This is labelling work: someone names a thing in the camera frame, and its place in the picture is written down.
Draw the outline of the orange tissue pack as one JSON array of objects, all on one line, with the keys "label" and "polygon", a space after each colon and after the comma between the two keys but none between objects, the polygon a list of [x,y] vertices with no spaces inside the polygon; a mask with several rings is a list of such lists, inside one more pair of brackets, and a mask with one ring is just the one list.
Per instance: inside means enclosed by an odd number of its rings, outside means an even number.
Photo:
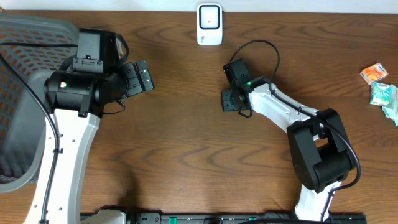
[{"label": "orange tissue pack", "polygon": [[360,76],[364,81],[370,85],[376,81],[382,80],[388,76],[387,70],[382,66],[381,63],[376,63],[368,68],[363,69],[360,72]]}]

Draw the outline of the green tissue pack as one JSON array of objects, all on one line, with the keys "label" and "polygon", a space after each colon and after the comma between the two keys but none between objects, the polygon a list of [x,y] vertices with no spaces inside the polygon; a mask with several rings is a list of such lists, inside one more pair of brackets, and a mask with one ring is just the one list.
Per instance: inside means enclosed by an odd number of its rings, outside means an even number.
[{"label": "green tissue pack", "polygon": [[371,84],[370,101],[371,105],[386,106],[389,103],[390,85],[373,82]]}]

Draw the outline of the green wet wipes pack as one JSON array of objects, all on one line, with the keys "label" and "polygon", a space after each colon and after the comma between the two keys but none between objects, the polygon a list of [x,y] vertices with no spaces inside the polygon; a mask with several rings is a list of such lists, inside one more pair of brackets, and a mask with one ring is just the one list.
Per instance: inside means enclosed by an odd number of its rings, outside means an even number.
[{"label": "green wet wipes pack", "polygon": [[398,126],[398,118],[397,118],[397,109],[398,109],[398,101],[397,101],[397,87],[393,84],[389,86],[389,102],[386,106],[382,107],[382,110],[386,116],[393,120],[394,124]]}]

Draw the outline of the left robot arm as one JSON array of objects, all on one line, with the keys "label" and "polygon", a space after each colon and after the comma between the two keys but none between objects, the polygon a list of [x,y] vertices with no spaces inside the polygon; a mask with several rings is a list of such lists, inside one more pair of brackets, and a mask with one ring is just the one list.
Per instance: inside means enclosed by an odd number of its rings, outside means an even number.
[{"label": "left robot arm", "polygon": [[81,29],[75,47],[44,82],[45,146],[27,223],[80,223],[86,163],[104,107],[154,88],[146,62],[128,60],[121,35]]}]

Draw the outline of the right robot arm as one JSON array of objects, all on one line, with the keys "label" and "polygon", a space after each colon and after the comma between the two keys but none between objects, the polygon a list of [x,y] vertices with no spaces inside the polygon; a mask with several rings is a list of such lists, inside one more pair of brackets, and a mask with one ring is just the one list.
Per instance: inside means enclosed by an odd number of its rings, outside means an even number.
[{"label": "right robot arm", "polygon": [[339,114],[318,111],[282,93],[265,77],[255,77],[241,59],[223,66],[230,88],[221,92],[223,111],[249,117],[261,114],[287,134],[292,165],[302,183],[294,209],[299,220],[331,220],[329,208],[336,191],[359,160],[348,141]]}]

